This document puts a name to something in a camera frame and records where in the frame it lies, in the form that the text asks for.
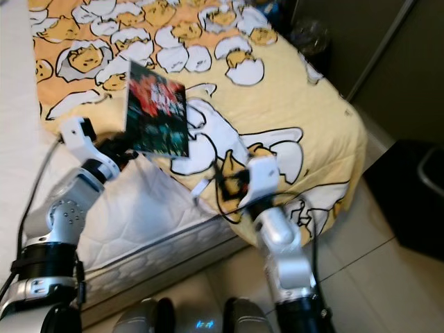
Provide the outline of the dark red green book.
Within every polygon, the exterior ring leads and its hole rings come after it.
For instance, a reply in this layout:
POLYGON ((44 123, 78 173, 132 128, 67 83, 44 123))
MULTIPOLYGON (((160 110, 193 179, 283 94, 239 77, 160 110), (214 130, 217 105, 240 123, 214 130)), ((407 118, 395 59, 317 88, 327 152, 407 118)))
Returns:
POLYGON ((189 124, 184 85, 131 62, 125 135, 136 137, 137 152, 187 157, 189 124))

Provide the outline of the yellow egg cartoon blanket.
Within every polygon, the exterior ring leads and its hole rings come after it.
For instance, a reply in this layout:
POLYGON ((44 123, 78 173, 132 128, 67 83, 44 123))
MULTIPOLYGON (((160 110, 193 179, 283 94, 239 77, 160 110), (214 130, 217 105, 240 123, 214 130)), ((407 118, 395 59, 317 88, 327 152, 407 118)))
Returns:
POLYGON ((215 169, 234 189, 248 158, 273 156, 276 203, 305 238, 351 206, 367 133, 355 109, 246 0, 26 0, 42 123, 82 115, 125 128, 136 62, 186 87, 191 148, 156 158, 188 189, 215 169))

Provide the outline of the white quilted mattress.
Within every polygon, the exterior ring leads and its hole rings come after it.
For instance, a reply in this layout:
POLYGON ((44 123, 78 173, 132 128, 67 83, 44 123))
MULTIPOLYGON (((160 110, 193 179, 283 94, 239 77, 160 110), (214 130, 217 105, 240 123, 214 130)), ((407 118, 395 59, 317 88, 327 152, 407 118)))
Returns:
MULTIPOLYGON (((26 0, 0 5, 0 278, 9 276, 16 231, 53 145, 38 114, 26 0)), ((209 269, 246 248, 222 220, 202 218, 190 195, 145 158, 112 181, 89 211, 77 253, 87 269, 86 330, 108 332, 127 307, 169 297, 177 330, 220 331, 224 298, 209 269)))

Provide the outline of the grey robot right leg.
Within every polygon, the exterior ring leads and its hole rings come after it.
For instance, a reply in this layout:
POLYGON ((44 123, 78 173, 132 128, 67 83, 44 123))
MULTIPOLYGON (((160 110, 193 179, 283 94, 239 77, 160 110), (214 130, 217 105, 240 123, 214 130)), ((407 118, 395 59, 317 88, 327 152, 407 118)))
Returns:
POLYGON ((229 298, 224 305, 222 333, 275 333, 270 320, 253 301, 229 298))

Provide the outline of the grey robot leg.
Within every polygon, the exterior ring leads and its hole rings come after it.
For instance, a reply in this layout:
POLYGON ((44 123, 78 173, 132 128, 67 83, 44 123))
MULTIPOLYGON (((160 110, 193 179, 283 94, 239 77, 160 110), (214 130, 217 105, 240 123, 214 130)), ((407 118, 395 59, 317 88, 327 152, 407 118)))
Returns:
POLYGON ((270 320, 253 301, 229 298, 224 305, 222 333, 275 333, 270 320))
POLYGON ((111 333, 160 333, 164 301, 146 298, 123 310, 111 333))

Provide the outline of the grey robot left leg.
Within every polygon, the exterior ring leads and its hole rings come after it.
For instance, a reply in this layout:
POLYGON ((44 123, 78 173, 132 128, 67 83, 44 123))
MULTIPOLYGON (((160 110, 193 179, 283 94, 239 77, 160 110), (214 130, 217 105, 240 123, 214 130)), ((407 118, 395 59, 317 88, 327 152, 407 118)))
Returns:
POLYGON ((164 301, 146 298, 123 310, 111 333, 160 333, 164 301))

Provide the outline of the black storage box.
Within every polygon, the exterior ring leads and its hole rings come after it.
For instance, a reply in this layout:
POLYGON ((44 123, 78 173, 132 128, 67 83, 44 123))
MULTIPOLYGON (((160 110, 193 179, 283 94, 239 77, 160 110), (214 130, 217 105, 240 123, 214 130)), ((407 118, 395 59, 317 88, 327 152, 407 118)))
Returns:
POLYGON ((364 180, 399 244, 444 262, 444 145, 398 140, 364 180))

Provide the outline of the clear glass jar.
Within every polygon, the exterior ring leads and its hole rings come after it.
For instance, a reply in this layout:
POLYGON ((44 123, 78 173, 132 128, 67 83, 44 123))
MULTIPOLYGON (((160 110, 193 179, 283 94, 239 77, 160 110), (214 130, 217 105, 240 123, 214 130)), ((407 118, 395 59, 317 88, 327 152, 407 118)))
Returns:
POLYGON ((288 41, 305 56, 315 56, 330 46, 330 32, 327 26, 317 19, 302 18, 295 20, 288 41))

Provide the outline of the dark cabinet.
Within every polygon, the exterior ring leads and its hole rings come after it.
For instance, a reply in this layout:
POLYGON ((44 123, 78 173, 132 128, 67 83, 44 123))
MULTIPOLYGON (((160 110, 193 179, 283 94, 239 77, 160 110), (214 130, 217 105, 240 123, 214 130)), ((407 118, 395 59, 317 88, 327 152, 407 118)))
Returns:
POLYGON ((329 29, 325 76, 394 139, 444 143, 444 0, 296 0, 329 29))

